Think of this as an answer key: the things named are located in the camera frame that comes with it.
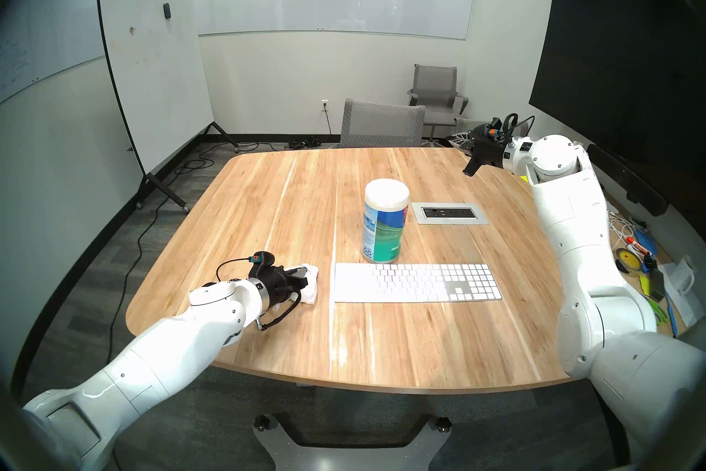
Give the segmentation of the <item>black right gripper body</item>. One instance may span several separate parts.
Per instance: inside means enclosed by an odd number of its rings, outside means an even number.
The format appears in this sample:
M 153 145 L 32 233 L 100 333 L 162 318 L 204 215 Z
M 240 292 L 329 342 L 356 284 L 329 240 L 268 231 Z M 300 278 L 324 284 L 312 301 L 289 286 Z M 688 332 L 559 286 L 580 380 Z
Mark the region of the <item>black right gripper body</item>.
M 470 158 L 479 155 L 484 160 L 484 166 L 503 168 L 507 137 L 501 122 L 479 124 L 471 130 L 469 136 L 474 138 Z

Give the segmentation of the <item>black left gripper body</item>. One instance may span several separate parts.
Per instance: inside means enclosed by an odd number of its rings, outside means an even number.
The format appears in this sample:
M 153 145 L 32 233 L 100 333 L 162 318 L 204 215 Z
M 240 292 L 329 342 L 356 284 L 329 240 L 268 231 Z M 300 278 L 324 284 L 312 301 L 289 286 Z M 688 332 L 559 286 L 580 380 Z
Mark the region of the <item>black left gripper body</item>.
M 287 290 L 283 266 L 274 266 L 275 257 L 267 251 L 255 252 L 250 258 L 253 264 L 248 274 L 261 296 L 262 305 L 282 304 L 295 295 L 294 302 L 301 302 L 301 290 Z

